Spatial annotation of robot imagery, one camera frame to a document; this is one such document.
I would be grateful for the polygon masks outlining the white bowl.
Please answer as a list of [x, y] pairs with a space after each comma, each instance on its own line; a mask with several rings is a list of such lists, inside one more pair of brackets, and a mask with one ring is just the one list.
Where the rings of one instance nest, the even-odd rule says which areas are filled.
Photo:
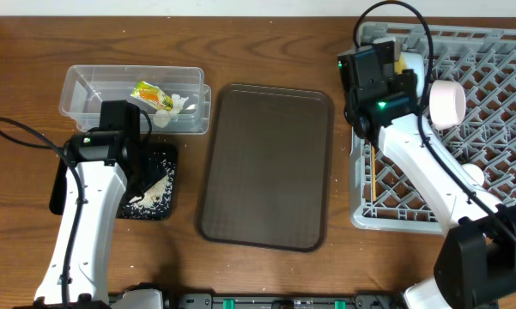
[[460, 125], [465, 112], [465, 93], [459, 83], [442, 80], [433, 83], [429, 96], [429, 113], [436, 130]]

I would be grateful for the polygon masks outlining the rice grains pile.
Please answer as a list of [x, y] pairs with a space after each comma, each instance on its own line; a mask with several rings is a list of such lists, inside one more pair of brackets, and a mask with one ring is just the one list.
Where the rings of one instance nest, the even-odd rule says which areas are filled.
[[132, 220], [166, 220], [172, 212], [176, 164], [163, 160], [158, 166], [158, 180], [145, 192], [143, 198], [134, 197], [122, 207], [118, 217]]

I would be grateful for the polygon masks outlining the blue bowl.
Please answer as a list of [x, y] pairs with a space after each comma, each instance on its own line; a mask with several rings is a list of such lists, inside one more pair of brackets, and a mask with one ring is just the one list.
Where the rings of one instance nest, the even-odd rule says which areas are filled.
[[416, 96], [420, 98], [422, 96], [422, 91], [424, 89], [424, 78], [425, 78], [425, 65], [424, 65], [424, 57], [421, 54], [403, 52], [401, 54], [403, 58], [406, 68], [409, 70], [413, 70], [416, 74]]

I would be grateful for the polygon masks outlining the wooden chopstick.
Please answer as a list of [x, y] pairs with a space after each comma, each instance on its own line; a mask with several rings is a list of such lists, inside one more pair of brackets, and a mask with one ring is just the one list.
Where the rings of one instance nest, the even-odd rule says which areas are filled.
[[375, 153], [375, 148], [374, 146], [372, 145], [371, 146], [371, 159], [370, 159], [370, 164], [371, 164], [371, 173], [372, 173], [372, 177], [371, 177], [371, 190], [372, 190], [372, 195], [371, 195], [371, 198], [372, 198], [372, 201], [373, 202], [376, 202], [377, 200], [377, 191], [376, 191], [376, 167], [375, 167], [375, 163], [376, 163], [376, 153]]

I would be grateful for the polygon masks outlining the yellow plate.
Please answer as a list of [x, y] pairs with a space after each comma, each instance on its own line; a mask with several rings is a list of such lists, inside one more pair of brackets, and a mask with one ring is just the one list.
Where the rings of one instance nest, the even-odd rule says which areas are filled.
[[409, 68], [409, 65], [407, 64], [406, 56], [404, 54], [401, 54], [399, 56], [399, 59], [393, 65], [394, 65], [394, 73], [396, 75], [402, 74], [404, 70], [407, 70]]

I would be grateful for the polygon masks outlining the white tissue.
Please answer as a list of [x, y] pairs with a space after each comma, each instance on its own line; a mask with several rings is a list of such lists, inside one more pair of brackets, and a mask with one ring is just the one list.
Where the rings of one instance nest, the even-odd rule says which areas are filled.
[[172, 94], [170, 96], [170, 104], [165, 109], [160, 109], [155, 113], [153, 123], [159, 128], [164, 128], [178, 115], [184, 107], [184, 104], [189, 100], [188, 97], [181, 97], [179, 94]]

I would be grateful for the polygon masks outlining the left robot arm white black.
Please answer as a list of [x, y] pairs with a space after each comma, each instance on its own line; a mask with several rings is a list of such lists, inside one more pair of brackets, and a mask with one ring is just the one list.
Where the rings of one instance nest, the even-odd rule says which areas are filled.
[[70, 306], [81, 295], [108, 301], [114, 222], [129, 186], [140, 180], [141, 136], [121, 130], [74, 135], [59, 153], [67, 167], [64, 210], [52, 260], [35, 299]]

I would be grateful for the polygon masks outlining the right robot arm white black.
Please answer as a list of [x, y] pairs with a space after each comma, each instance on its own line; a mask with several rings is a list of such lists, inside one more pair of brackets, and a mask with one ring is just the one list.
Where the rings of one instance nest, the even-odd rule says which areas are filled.
[[445, 236], [432, 278], [404, 291], [405, 306], [478, 308], [516, 293], [516, 205], [485, 191], [434, 134], [462, 122], [462, 86], [436, 81], [426, 90], [430, 120], [417, 103], [412, 70], [352, 69], [344, 88], [356, 135], [403, 171]]

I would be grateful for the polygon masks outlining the green snack wrapper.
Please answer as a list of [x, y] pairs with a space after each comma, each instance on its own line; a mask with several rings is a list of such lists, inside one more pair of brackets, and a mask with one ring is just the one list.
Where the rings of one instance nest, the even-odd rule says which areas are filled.
[[170, 104], [170, 96], [160, 88], [145, 81], [136, 84], [131, 91], [131, 97], [148, 104], [155, 110], [165, 109]]

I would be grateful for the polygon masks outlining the small white green cup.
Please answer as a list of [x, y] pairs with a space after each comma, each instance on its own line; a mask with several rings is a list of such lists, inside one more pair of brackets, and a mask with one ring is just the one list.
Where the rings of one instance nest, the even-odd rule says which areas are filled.
[[477, 182], [480, 186], [484, 185], [485, 176], [483, 170], [472, 163], [465, 163], [462, 168]]

